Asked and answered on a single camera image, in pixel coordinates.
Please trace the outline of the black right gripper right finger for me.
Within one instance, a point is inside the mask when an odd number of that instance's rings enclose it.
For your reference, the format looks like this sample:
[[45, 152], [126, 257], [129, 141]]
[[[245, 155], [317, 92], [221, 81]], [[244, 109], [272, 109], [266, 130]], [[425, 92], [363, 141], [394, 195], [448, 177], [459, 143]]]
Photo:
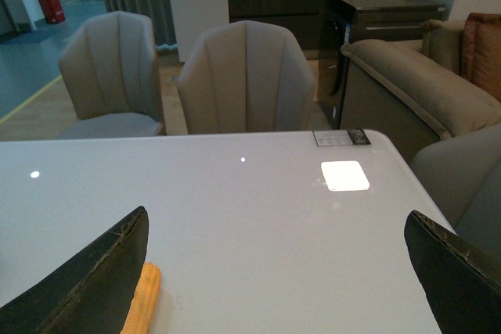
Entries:
[[417, 210], [404, 238], [441, 332], [500, 332], [500, 260]]

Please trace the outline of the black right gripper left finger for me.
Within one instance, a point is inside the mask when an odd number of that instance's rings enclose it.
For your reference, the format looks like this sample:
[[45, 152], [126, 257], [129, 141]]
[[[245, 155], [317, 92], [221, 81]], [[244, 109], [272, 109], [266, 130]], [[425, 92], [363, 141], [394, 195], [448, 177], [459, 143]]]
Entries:
[[1, 308], [3, 333], [119, 333], [146, 259], [149, 218], [137, 207]]

